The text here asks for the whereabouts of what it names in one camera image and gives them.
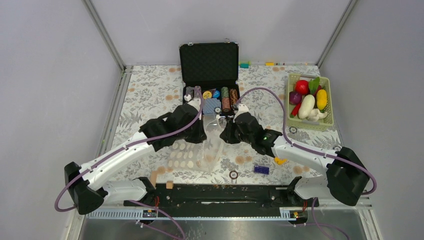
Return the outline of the clear dotted zip top bag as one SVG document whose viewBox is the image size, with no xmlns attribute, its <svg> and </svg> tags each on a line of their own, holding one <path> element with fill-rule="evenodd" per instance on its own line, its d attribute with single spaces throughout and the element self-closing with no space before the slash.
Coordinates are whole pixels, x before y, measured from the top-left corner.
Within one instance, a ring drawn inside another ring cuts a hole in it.
<svg viewBox="0 0 424 240">
<path fill-rule="evenodd" d="M 218 115 L 206 115 L 203 118 L 206 140 L 201 143 L 189 143 L 177 140 L 170 147 L 171 153 L 167 167 L 211 172 L 221 157 L 224 141 L 220 134 L 224 130 L 223 118 Z"/>
</svg>

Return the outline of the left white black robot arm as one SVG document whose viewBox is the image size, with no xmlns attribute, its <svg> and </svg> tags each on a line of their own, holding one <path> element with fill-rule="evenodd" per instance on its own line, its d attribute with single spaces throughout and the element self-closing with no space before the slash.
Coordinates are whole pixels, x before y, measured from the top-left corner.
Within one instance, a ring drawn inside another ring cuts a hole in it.
<svg viewBox="0 0 424 240">
<path fill-rule="evenodd" d="M 148 206 L 155 200 L 152 185 L 145 178 L 110 181 L 124 167 L 153 152 L 172 146 L 178 140 L 199 144 L 206 140 L 202 121 L 204 100 L 194 98 L 173 112 L 150 119 L 139 131 L 118 147 L 82 165 L 70 162 L 64 167 L 65 187 L 73 209 L 81 215 L 97 210 L 105 203 L 139 201 Z"/>
</svg>

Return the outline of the green plastic basket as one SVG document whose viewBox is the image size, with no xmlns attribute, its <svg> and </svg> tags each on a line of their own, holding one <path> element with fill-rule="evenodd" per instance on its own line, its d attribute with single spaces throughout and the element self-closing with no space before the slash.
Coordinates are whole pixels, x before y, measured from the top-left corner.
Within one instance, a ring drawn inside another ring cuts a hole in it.
<svg viewBox="0 0 424 240">
<path fill-rule="evenodd" d="M 298 116 L 291 116 L 291 112 L 295 108 L 295 105 L 289 103 L 289 93 L 295 90 L 295 83 L 299 80 L 314 80 L 316 76 L 304 75 L 300 73 L 290 73 L 286 84 L 286 96 L 285 110 L 286 110 L 286 124 L 291 127 L 304 128 L 316 131 L 325 131 L 334 125 L 333 106 L 331 98 L 330 80 L 327 77 L 319 76 L 319 85 L 327 93 L 327 105 L 322 110 L 325 117 L 318 119 L 317 121 L 311 121 L 307 118 L 300 119 Z"/>
</svg>

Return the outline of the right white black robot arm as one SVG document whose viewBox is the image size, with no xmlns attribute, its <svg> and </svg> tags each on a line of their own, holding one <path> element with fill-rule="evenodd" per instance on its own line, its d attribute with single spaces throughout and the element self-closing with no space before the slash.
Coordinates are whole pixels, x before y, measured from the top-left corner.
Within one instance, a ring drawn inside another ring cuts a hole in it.
<svg viewBox="0 0 424 240">
<path fill-rule="evenodd" d="M 227 120 L 220 138 L 227 144 L 247 143 L 260 155 L 288 158 L 320 173 L 318 177 L 299 177 L 290 183 L 286 198 L 293 206 L 311 198 L 332 197 L 353 207 L 371 179 L 352 149 L 326 150 L 291 140 L 280 131 L 263 128 L 244 104 Z"/>
</svg>

